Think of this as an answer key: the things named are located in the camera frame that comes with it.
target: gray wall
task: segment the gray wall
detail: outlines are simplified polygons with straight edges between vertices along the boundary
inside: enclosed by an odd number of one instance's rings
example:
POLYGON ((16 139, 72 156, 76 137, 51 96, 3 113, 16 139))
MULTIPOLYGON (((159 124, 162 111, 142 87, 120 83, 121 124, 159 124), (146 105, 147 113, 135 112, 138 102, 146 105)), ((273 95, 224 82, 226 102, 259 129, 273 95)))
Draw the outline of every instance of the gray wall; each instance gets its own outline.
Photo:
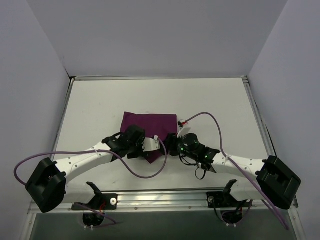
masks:
MULTIPOLYGON (((18 239, 31 198, 14 166, 53 146, 69 79, 25 0, 0 1, 0 239, 18 239)), ((26 181, 38 160, 18 172, 26 181)))
POLYGON ((320 1, 289 0, 249 74, 277 154, 302 179, 299 214, 320 236, 320 1))
POLYGON ((247 75, 287 0, 27 0, 71 76, 247 75))

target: maroon cloth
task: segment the maroon cloth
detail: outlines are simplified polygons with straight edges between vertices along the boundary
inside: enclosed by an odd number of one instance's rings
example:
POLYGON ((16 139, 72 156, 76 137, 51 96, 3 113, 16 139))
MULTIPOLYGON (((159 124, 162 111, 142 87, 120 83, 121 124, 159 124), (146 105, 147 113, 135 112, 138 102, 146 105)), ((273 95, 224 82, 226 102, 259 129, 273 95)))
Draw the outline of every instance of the maroon cloth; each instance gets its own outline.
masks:
MULTIPOLYGON (((130 125, 137 125, 144 129, 146 138, 157 135, 162 141, 168 134, 178 132, 177 115, 174 114, 134 114, 125 111, 120 131, 125 132, 130 125)), ((145 159, 152 164, 161 156, 161 152, 154 151, 145 159)))

